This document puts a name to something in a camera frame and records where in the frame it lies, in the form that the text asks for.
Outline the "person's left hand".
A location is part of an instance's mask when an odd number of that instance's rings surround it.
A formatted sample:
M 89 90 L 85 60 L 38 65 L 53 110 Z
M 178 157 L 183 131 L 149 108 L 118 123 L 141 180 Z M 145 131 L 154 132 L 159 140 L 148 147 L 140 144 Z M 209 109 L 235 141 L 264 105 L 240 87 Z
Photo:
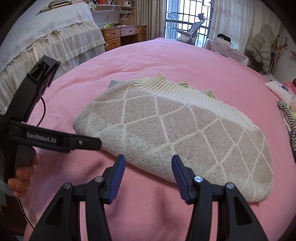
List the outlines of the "person's left hand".
M 14 197 L 23 198 L 26 196 L 31 178 L 35 172 L 35 166 L 39 163 L 38 154 L 34 156 L 29 165 L 16 170 L 16 177 L 8 180 L 8 186 L 13 190 Z

